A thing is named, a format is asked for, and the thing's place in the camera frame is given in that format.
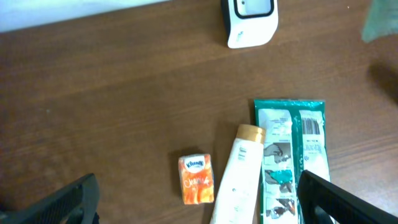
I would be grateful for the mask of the white tube gold cap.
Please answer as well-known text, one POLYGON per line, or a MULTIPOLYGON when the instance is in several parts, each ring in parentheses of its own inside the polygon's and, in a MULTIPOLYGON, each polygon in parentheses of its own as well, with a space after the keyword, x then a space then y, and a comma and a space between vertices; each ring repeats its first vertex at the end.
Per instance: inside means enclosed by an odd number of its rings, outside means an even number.
POLYGON ((258 126, 238 126, 216 196, 211 224, 252 223, 265 135, 266 130, 258 126))

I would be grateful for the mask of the mint green wipes pack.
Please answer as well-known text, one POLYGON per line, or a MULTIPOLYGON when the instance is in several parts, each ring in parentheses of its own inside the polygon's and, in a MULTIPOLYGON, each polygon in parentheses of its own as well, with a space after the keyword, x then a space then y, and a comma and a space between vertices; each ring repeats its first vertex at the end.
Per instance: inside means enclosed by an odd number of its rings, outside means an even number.
POLYGON ((388 35, 397 35, 397 0, 372 0, 361 39, 371 42, 388 35))

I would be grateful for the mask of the green white 3M package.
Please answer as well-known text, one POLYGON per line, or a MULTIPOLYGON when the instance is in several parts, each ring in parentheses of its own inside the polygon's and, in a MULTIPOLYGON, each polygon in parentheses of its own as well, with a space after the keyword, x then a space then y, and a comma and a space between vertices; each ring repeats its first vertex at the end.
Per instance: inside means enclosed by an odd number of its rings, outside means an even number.
POLYGON ((266 130, 261 165, 261 217, 266 223, 303 223, 297 187, 304 170, 330 180, 325 102, 254 100, 256 125, 266 130))

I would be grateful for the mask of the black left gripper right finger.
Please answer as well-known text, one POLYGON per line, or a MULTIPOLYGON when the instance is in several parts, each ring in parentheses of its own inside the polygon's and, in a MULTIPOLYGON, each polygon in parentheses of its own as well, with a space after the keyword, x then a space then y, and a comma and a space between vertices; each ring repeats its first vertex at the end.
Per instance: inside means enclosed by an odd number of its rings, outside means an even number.
POLYGON ((305 170, 301 173, 298 200, 305 224, 397 224, 397 217, 365 202, 331 182, 305 170))

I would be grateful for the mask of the small orange tissue pack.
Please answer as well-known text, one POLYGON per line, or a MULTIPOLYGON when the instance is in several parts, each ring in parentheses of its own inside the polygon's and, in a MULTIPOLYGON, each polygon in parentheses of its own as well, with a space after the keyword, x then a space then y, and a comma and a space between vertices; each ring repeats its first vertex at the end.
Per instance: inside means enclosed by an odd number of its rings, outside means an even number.
POLYGON ((185 205, 214 202, 214 176, 209 154, 192 154, 180 157, 178 171, 185 205))

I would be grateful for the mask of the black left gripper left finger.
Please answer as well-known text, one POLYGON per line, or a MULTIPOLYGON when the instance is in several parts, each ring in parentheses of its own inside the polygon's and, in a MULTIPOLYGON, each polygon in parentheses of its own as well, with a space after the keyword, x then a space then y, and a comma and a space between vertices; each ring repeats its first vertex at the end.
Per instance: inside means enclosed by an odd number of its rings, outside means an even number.
POLYGON ((100 199, 98 181, 93 173, 14 212, 1 212, 2 224, 76 223, 99 224, 97 207, 100 199))

